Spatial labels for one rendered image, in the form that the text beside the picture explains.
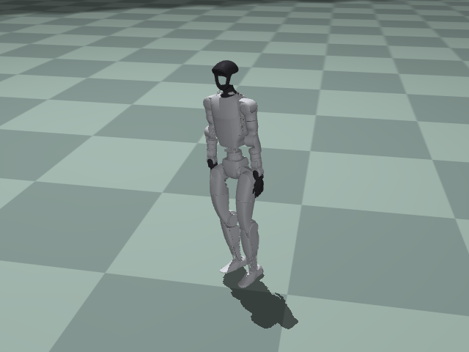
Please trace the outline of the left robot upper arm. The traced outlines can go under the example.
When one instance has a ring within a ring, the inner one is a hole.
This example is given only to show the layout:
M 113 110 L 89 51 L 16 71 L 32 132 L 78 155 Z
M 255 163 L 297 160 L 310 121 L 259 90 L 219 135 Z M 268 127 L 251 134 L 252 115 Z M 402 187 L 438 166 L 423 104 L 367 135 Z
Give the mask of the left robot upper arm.
M 248 98 L 241 98 L 238 101 L 240 111 L 245 117 L 245 126 L 248 131 L 248 135 L 244 138 L 244 144 L 247 147 L 254 147 L 254 137 L 258 136 L 258 121 L 257 121 L 257 110 L 258 105 L 255 100 Z

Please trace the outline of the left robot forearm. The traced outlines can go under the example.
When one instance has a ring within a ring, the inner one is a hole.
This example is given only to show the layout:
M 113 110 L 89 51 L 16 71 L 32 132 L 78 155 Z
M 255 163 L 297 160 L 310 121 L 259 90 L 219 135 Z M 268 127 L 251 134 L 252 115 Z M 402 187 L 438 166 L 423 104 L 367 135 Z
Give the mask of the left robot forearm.
M 259 137 L 254 137 L 254 147 L 248 149 L 251 157 L 251 168 L 252 174 L 256 170 L 259 173 L 259 177 L 264 174 L 264 169 L 262 168 L 262 159 L 261 159 L 261 144 Z

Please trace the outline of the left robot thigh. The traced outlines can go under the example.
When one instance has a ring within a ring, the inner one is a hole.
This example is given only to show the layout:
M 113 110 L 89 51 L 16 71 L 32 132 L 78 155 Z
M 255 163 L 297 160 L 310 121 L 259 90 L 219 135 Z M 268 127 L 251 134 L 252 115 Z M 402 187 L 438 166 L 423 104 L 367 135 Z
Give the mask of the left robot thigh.
M 250 230 L 251 222 L 255 222 L 252 219 L 255 202 L 255 195 L 253 194 L 255 182 L 252 168 L 243 166 L 237 182 L 236 211 L 240 229 L 244 230 L 246 235 Z

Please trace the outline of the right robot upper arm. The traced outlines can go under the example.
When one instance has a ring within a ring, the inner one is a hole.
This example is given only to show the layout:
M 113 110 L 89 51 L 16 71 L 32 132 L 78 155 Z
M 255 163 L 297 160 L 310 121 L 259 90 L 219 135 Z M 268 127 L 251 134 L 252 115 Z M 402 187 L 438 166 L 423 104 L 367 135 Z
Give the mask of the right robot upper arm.
M 206 110 L 207 121 L 209 122 L 209 125 L 204 129 L 204 134 L 205 134 L 205 136 L 208 136 L 211 139 L 214 139 L 217 136 L 216 136 L 216 133 L 215 133 L 212 110 L 211 110 L 211 105 L 210 105 L 210 101 L 211 101 L 212 97 L 213 97 L 213 95 L 208 96 L 203 100 L 203 104 L 204 104 L 204 107 L 205 107 L 205 110 Z

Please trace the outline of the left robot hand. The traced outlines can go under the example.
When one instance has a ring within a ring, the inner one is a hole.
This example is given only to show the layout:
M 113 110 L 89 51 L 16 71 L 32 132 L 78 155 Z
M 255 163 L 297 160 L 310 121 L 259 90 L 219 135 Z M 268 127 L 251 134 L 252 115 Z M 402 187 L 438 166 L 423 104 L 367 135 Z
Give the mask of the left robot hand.
M 254 184 L 254 189 L 253 189 L 253 193 L 255 195 L 255 198 L 258 197 L 262 192 L 263 192 L 263 188 L 264 188 L 264 182 L 263 182 L 263 177 L 264 175 L 261 175 L 259 177 L 259 173 L 258 171 L 254 170 L 253 171 L 253 176 L 254 176 L 254 179 L 256 180 L 255 184 Z

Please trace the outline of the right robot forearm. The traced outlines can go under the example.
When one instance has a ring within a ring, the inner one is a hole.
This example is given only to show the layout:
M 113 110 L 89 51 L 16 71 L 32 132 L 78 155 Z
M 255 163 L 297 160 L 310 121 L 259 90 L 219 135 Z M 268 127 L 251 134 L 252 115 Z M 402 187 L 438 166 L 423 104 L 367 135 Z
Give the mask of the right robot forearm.
M 214 138 L 211 139 L 208 136 L 206 137 L 206 143 L 207 143 L 207 160 L 212 159 L 213 165 L 218 161 L 217 159 L 217 143 L 218 139 Z

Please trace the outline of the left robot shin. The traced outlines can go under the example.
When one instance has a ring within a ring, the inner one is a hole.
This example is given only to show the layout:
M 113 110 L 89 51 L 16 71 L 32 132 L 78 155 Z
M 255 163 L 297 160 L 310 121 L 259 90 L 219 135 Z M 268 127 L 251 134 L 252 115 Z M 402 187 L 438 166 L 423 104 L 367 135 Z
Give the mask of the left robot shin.
M 249 271 L 252 269 L 252 272 L 254 272 L 257 270 L 256 257 L 257 257 L 257 250 L 259 249 L 258 224 L 256 222 L 251 222 L 251 227 L 250 227 L 250 230 L 248 231 L 248 235 L 246 235 L 244 230 L 240 230 L 240 238 L 241 238 L 243 251 L 246 256 L 247 263 L 248 263 L 248 269 Z

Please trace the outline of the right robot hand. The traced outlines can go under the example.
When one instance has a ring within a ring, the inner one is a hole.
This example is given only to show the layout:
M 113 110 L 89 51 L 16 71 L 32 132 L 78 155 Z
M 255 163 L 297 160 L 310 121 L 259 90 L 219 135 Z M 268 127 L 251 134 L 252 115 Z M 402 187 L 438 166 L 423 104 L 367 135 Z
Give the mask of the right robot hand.
M 210 168 L 210 170 L 211 170 L 214 166 L 218 165 L 218 162 L 216 162 L 216 163 L 213 165 L 212 159 L 208 159 L 207 162 L 208 162 L 208 167 Z M 226 182 L 226 180 L 225 180 L 224 182 Z

